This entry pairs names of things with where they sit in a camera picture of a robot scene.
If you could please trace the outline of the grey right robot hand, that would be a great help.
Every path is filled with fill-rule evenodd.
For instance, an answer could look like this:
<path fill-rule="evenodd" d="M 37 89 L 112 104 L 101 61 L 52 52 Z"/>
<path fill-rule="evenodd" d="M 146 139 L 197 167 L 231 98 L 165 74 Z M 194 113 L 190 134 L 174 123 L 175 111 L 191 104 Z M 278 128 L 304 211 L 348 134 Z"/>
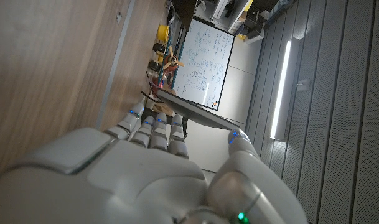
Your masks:
<path fill-rule="evenodd" d="M 305 223 L 301 204 L 234 124 L 228 160 L 207 180 L 189 159 L 182 116 L 136 104 L 105 131 L 82 128 L 26 155 L 0 176 L 0 223 Z"/>

